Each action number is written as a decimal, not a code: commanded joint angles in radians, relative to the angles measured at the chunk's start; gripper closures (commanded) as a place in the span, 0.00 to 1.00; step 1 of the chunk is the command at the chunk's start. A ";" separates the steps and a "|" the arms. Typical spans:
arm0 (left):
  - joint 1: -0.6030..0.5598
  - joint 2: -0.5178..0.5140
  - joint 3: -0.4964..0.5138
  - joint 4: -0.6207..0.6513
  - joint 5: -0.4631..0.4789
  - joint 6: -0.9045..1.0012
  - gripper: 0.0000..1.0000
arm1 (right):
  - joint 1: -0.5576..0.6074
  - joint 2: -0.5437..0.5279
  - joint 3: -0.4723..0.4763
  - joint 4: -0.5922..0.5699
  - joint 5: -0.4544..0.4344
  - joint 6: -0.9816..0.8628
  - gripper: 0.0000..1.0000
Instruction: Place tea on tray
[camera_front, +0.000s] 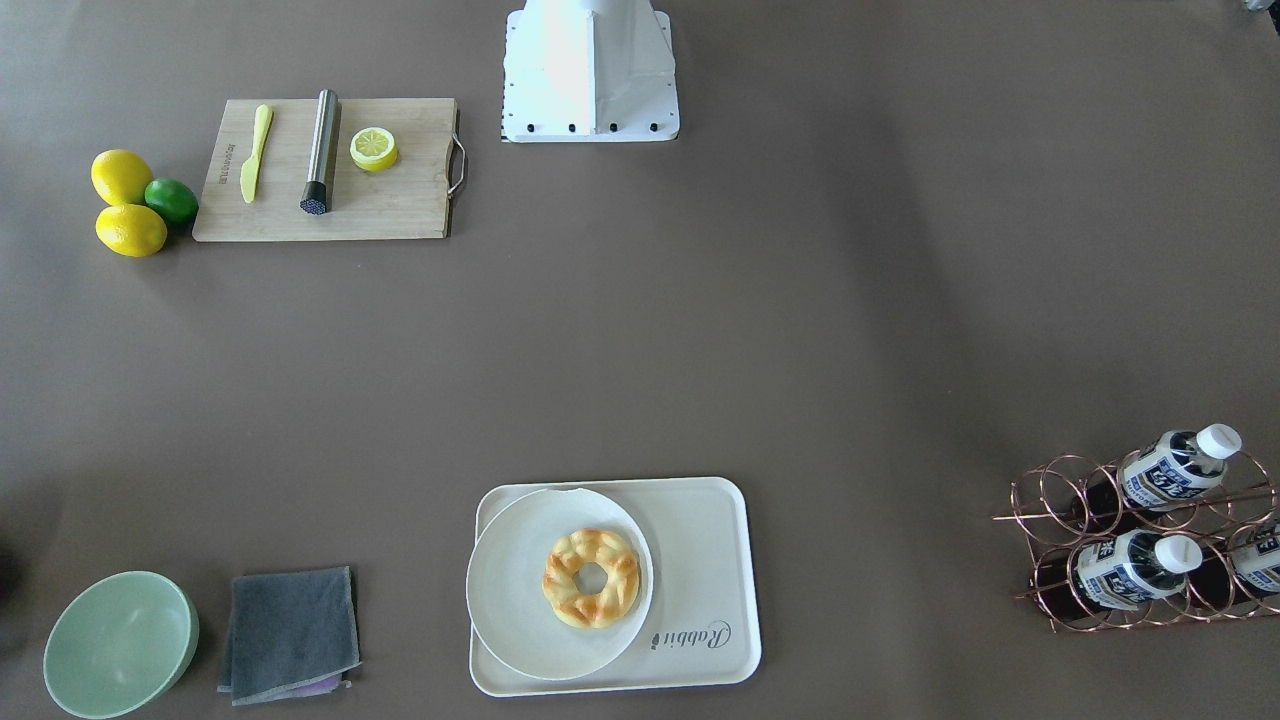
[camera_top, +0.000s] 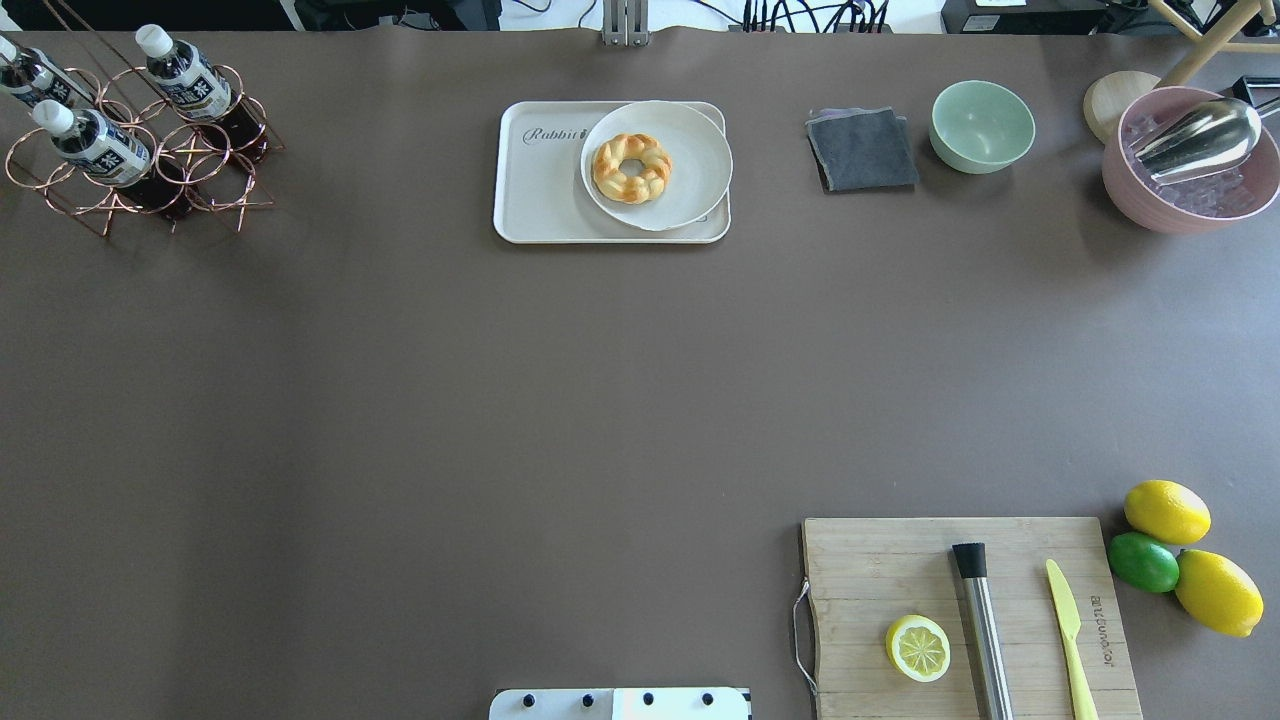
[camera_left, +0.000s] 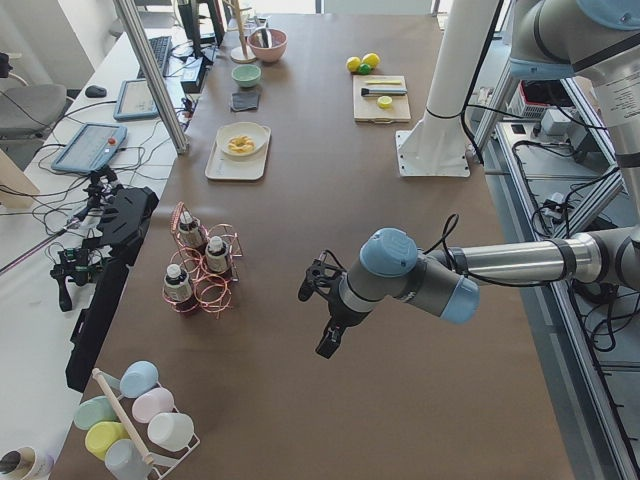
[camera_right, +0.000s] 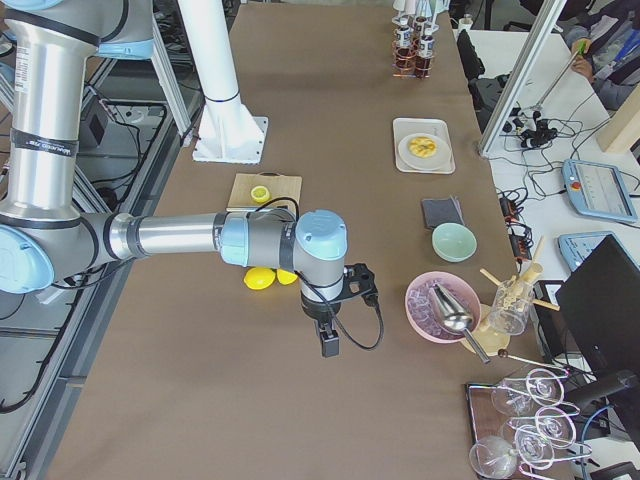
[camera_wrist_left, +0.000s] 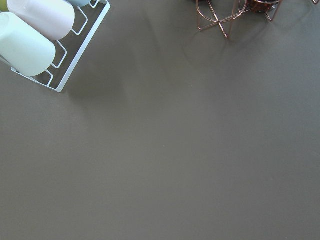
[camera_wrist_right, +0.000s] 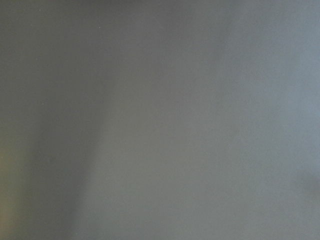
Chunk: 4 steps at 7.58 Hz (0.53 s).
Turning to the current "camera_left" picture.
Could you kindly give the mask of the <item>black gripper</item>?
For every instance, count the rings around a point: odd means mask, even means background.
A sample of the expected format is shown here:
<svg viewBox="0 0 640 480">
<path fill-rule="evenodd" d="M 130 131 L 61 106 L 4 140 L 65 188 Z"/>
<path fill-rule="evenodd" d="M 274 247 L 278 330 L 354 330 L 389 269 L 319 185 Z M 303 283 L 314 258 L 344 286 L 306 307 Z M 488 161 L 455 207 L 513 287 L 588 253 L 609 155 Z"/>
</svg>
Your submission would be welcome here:
<svg viewBox="0 0 640 480">
<path fill-rule="evenodd" d="M 346 268 L 330 250 L 323 250 L 307 269 L 298 299 L 306 302 L 317 293 L 328 305 L 330 320 L 315 352 L 330 359 L 341 345 L 343 330 L 348 328 L 348 310 L 340 295 L 340 284 Z"/>
</svg>

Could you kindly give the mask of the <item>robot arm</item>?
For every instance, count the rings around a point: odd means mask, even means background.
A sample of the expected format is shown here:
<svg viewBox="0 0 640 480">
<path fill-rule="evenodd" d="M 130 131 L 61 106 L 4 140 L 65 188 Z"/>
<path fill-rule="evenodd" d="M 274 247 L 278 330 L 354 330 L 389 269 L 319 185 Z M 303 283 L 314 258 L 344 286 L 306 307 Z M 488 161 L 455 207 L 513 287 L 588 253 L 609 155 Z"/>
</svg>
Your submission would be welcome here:
<svg viewBox="0 0 640 480">
<path fill-rule="evenodd" d="M 580 75 L 596 91 L 618 168 L 639 195 L 639 5 L 635 1 L 520 1 L 514 11 L 511 73 L 522 80 Z M 347 329 L 393 297 L 452 323 L 468 321 L 481 283 L 538 286 L 573 278 L 639 286 L 635 227 L 577 233 L 567 239 L 422 250 L 405 232 L 382 228 L 350 267 L 323 252 L 298 297 L 323 297 L 330 317 L 317 353 L 330 357 Z"/>
</svg>

